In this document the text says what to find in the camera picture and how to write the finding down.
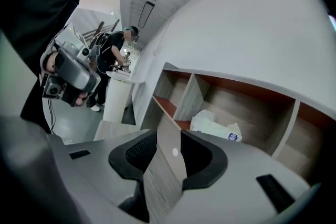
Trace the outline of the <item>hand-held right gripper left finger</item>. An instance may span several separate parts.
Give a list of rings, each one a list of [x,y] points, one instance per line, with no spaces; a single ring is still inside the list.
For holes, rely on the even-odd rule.
[[[156,130],[65,145],[51,136],[57,169],[81,224],[148,224],[143,176],[157,150]]]

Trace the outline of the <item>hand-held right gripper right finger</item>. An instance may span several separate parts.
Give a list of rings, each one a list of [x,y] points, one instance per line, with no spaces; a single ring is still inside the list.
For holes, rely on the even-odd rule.
[[[187,177],[167,224],[304,224],[320,184],[256,147],[181,131]]]

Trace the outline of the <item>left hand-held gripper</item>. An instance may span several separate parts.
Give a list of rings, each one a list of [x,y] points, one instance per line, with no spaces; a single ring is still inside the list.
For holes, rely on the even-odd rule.
[[[48,44],[40,58],[42,75],[52,74],[64,81],[60,98],[74,106],[81,92],[92,94],[100,83],[100,76],[90,68],[90,58],[82,61],[78,58],[79,50],[87,45],[84,36],[73,23],[64,26]],[[43,69],[45,58],[52,52],[58,52],[55,59],[55,72],[49,73]]]

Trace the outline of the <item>white tissues pack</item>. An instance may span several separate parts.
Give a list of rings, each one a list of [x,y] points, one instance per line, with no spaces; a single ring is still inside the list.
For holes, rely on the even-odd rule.
[[[235,142],[242,141],[242,134],[237,123],[223,126],[216,123],[214,119],[214,113],[208,110],[202,110],[192,117],[190,130],[210,134]]]

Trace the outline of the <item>grey wooden desk with hutch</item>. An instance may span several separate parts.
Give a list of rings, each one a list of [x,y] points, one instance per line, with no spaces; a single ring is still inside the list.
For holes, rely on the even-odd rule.
[[[141,126],[156,128],[169,121],[188,130],[202,110],[212,112],[219,125],[237,124],[244,143],[263,150],[309,184],[326,181],[329,149],[336,142],[336,111],[274,85],[165,63]]]

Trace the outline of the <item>person's left forearm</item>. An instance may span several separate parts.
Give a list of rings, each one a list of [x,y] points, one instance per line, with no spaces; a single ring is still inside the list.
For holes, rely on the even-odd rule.
[[[52,52],[51,54],[49,54],[43,63],[43,69],[49,73],[54,73],[55,72],[55,59],[58,55],[58,52]]]

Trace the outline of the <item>person's left hand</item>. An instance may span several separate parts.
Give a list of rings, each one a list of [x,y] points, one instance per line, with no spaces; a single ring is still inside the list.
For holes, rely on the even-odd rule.
[[[86,92],[81,92],[81,93],[78,95],[78,97],[77,97],[77,99],[76,99],[76,101],[75,101],[74,106],[76,106],[76,107],[81,107],[81,106],[84,104],[84,102],[86,101],[87,96],[88,96],[88,94],[87,94]]]

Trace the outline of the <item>person's black sweatshirt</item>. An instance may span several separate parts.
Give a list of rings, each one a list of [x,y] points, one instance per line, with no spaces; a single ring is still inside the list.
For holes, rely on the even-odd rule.
[[[19,90],[27,93],[21,118],[46,133],[50,128],[43,110],[40,58],[78,4],[79,0],[0,0],[0,34],[15,50],[14,56],[0,56],[0,73],[17,84],[14,95]]]

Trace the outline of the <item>black framed ceiling lamp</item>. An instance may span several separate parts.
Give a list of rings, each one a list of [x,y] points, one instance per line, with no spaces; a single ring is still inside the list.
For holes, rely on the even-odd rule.
[[[141,15],[140,15],[140,18],[139,18],[139,21],[138,21],[138,27],[140,28],[144,28],[148,18],[150,17],[153,9],[155,7],[155,4],[149,2],[149,1],[146,1],[144,6],[143,6],[143,9],[142,9],[142,12],[141,12]]]

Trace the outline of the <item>white ribbed pedestal table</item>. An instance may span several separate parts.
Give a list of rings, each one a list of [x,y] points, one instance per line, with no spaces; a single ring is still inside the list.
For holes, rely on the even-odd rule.
[[[141,81],[133,75],[126,75],[122,72],[107,71],[110,78],[106,102],[103,112],[103,120],[112,123],[121,123],[124,109],[132,97],[132,90],[135,85],[141,85]]]

